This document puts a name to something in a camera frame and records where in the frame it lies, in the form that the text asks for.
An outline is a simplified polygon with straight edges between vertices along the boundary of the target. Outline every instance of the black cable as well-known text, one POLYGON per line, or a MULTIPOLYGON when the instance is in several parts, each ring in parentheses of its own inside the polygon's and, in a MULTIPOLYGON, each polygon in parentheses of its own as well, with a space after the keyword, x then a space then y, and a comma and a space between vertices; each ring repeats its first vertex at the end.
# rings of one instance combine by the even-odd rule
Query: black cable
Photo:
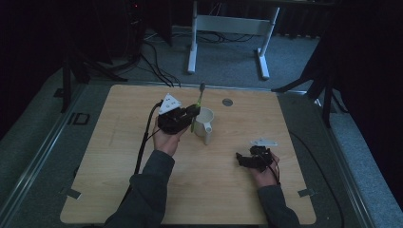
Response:
POLYGON ((145 56, 144 56, 143 54, 141 54, 141 56, 142 56, 142 58, 147 62, 147 64, 151 67, 151 69, 152 69, 152 71, 154 72, 154 74, 155 74, 161 81, 163 81, 167 86, 172 87, 172 82, 169 81, 168 79, 165 79, 164 77, 161 77, 160 74, 155 71, 155 68, 154 68, 154 67, 152 66, 152 64, 147 60, 147 58, 145 58, 145 56))
POLYGON ((161 76, 163 76, 166 80, 167 77, 170 77, 171 79, 173 79, 177 84, 179 84, 179 86, 181 87, 181 82, 179 81, 179 79, 175 76, 173 76, 172 74, 167 73, 165 70, 161 69, 160 66, 158 65, 158 54, 157 54, 157 49, 151 45, 150 43, 144 41, 144 44, 152 47, 152 49, 154 50, 154 61, 155 61, 155 68, 158 70, 158 73, 160 73, 161 76))
POLYGON ((312 160, 317 165, 317 168, 319 169, 320 174, 322 175, 326 185, 328 186, 328 189, 329 189, 330 193, 332 194, 333 199, 335 200, 335 203, 336 203, 336 206, 337 206, 337 209, 338 209, 338 213, 340 214, 341 227, 343 228, 344 227, 344 216, 343 216, 343 211, 341 210, 341 205, 338 202, 338 200, 336 198, 336 195, 335 195, 335 192, 333 191, 332 187, 330 186, 330 184, 329 184, 329 182, 328 182, 323 170, 320 168, 319 162, 317 162, 317 159, 314 157, 314 154, 309 149, 308 145, 298 135, 296 135, 294 132, 292 132, 290 130, 288 130, 288 132, 290 132, 290 135, 294 136, 295 138, 297 138, 302 143, 302 145, 305 147, 305 149, 310 154, 312 160))
MULTIPOLYGON (((160 102, 156 103, 156 104, 154 105, 154 107, 151 109, 151 112, 150 112, 150 114, 149 114, 149 116, 148 116, 147 126, 146 126, 146 128, 145 128, 145 132, 144 132, 144 135, 143 135, 142 144, 141 144, 140 149, 139 149, 139 154, 137 155, 136 168, 135 168, 135 170, 134 170, 134 174, 138 174, 139 171, 140 171, 140 166, 141 166, 141 164, 142 164, 142 158, 143 158, 143 153, 144 153, 144 149, 145 149, 145 144, 147 143, 147 141, 148 141, 148 139, 149 139, 149 138, 148 138, 148 129, 149 129, 149 127, 150 127, 151 119, 152 119, 152 116, 153 116, 153 114, 154 114, 154 111, 155 111, 155 109, 156 109, 157 107, 161 106, 162 104, 163 104, 163 101, 160 101, 160 102)), ((124 198, 123 198, 122 201, 121 201, 121 204, 125 201, 125 199, 127 198, 128 194, 131 192, 131 189, 132 189, 132 187, 131 187, 131 185, 129 185, 128 188, 127 188, 127 191, 126 191, 126 193, 125 193, 125 196, 124 196, 124 198)))
POLYGON ((274 162, 276 163, 276 166, 277 166, 277 168, 278 168, 278 176, 277 176, 277 175, 276 175, 276 172, 273 170, 272 166, 270 166, 270 164, 266 162, 266 159, 263 158, 261 155, 259 155, 259 157, 266 163, 266 167, 268 167, 268 168, 270 169, 270 171, 272 171, 273 176, 275 176, 276 183, 277 183, 278 185, 280 185, 280 182, 279 182, 279 168, 278 168, 278 163, 277 163, 274 159, 272 159, 272 161, 274 161, 274 162))

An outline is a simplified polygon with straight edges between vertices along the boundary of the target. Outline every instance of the white metal stand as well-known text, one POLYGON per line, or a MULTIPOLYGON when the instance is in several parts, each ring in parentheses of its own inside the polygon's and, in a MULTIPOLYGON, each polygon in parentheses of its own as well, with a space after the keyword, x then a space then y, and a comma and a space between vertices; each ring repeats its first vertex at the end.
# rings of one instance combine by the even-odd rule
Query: white metal stand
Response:
POLYGON ((248 18, 222 17, 210 15, 198 15, 198 2, 193 2, 193 20, 192 20, 192 45, 190 47, 189 64, 187 71, 191 74, 195 73, 196 54, 198 44, 196 42, 197 31, 217 31, 225 33, 239 33, 249 35, 264 36, 263 45, 258 48, 258 60, 260 64, 261 76, 264 79, 269 79, 269 69, 267 67, 266 53, 269 45, 270 37, 272 36, 273 28, 276 24, 279 8, 276 8, 275 13, 268 20, 257 20, 248 18))

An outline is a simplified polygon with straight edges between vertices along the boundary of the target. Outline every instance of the wooden table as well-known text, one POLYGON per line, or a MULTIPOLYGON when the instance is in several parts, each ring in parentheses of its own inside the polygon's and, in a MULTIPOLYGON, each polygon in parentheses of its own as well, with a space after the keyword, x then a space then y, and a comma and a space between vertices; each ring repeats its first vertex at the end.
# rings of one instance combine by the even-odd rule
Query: wooden table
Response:
MULTIPOLYGON (((135 85, 111 88, 71 187, 82 196, 67 197, 62 222, 104 223, 116 211, 134 172, 148 115, 168 92, 182 102, 182 107, 194 104, 200 95, 197 88, 135 85)), ((301 198, 297 193, 306 189, 306 185, 277 95, 207 88, 201 105, 215 112, 212 141, 204 145, 190 130, 181 137, 168 184, 163 223, 266 223, 257 187, 235 156, 236 152, 249 155, 250 141, 260 137, 278 143, 271 149, 280 158, 280 181, 287 205, 295 210, 302 224, 314 223, 316 215, 310 198, 301 198), (223 105, 223 99, 231 99, 233 105, 223 105)), ((142 167, 152 149, 150 140, 142 167)))

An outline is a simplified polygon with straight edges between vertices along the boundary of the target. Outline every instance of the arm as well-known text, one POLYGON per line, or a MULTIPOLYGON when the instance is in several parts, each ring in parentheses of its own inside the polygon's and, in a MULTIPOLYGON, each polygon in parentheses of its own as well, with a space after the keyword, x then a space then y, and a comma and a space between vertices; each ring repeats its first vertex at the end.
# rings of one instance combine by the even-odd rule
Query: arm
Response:
POLYGON ((130 178, 132 190, 116 213, 106 220, 105 228, 160 226, 165 214, 167 184, 175 163, 172 156, 186 129, 177 135, 166 135, 156 122, 153 130, 154 151, 143 173, 130 178))
POLYGON ((299 227, 298 217, 292 209, 287 207, 281 186, 278 185, 274 177, 274 175, 278 176, 277 164, 279 158, 273 153, 272 156, 275 162, 272 162, 270 166, 276 174, 269 168, 261 173, 257 169, 249 169, 259 188, 260 204, 270 225, 278 228, 299 227))

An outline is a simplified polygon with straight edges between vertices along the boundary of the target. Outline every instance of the hand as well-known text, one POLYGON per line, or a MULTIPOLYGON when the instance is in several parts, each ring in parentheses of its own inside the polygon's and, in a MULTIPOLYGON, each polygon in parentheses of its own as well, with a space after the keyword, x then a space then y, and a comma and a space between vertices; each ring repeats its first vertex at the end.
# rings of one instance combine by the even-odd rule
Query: hand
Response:
POLYGON ((180 141, 181 135, 187 130, 187 128, 178 132, 176 135, 165 134, 158 127, 158 117, 155 119, 153 132, 154 149, 160 150, 169 156, 174 156, 176 149, 178 148, 178 142, 180 141))
MULTIPOLYGON (((272 164, 270 164, 270 167, 275 171, 276 176, 278 178, 279 158, 273 153, 272 153, 272 156, 275 161, 273 161, 272 164)), ((266 170, 264 170, 261 173, 258 169, 254 169, 254 168, 249 168, 249 171, 251 172, 252 176, 254 177, 258 188, 278 184, 272 170, 270 170, 269 168, 266 168, 266 170)))

